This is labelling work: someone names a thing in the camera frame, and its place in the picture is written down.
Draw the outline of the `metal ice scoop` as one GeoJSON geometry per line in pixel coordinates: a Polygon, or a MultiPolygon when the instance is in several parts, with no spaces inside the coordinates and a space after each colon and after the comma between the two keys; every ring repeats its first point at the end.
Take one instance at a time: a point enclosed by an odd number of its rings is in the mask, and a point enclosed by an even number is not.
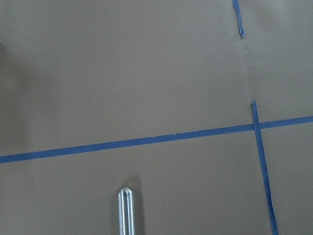
{"type": "Polygon", "coordinates": [[[120,235],[135,235],[134,191],[123,186],[117,191],[118,227],[120,235]]]}

